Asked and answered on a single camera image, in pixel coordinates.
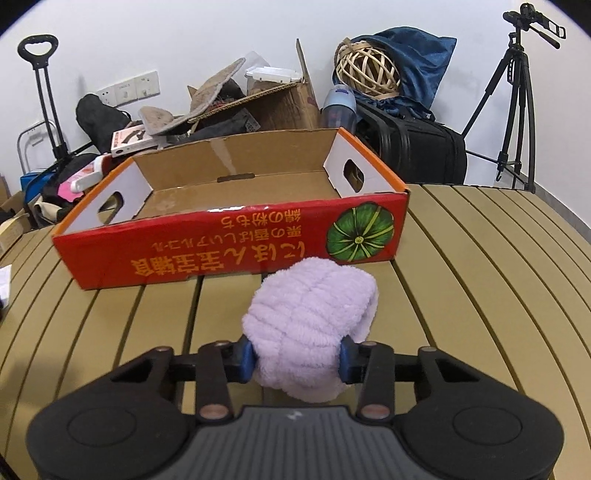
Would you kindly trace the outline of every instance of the pumpkin illustration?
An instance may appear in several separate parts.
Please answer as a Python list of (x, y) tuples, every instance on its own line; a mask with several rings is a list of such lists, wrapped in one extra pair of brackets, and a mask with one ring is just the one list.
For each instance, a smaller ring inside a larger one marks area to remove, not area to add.
[(326, 251), (337, 260), (355, 262), (380, 253), (394, 236), (394, 217), (366, 202), (341, 213), (326, 235)]

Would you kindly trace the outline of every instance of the cart handle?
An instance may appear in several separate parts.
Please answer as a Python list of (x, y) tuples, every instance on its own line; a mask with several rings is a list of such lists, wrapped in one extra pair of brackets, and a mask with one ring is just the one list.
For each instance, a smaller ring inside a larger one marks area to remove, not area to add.
[[(50, 43), (51, 48), (42, 55), (35, 55), (26, 49), (27, 45), (45, 42)], [(49, 57), (51, 57), (57, 50), (58, 43), (57, 38), (53, 35), (32, 35), (18, 44), (17, 52), (23, 60), (32, 64), (33, 70), (39, 70), (46, 68), (49, 65)]]

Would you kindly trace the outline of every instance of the red cardboard box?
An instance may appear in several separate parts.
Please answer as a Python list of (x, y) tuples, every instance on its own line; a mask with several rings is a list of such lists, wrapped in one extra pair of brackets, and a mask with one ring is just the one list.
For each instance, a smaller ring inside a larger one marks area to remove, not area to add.
[(304, 257), (383, 261), (409, 194), (343, 129), (256, 132), (127, 159), (53, 242), (84, 289), (274, 272)]

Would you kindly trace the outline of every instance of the water bottle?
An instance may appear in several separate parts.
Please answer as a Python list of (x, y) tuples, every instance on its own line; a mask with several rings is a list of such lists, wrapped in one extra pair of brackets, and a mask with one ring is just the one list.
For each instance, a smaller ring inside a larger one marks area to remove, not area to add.
[(355, 134), (357, 124), (355, 95), (348, 85), (335, 85), (329, 91), (322, 108), (322, 128), (343, 127)]

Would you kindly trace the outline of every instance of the black luggage bag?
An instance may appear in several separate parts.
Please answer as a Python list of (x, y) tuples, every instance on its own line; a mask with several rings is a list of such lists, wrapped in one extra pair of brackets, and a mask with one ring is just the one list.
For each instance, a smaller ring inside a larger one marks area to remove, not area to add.
[(460, 134), (431, 120), (388, 115), (357, 102), (355, 134), (407, 183), (463, 184), (466, 144)]

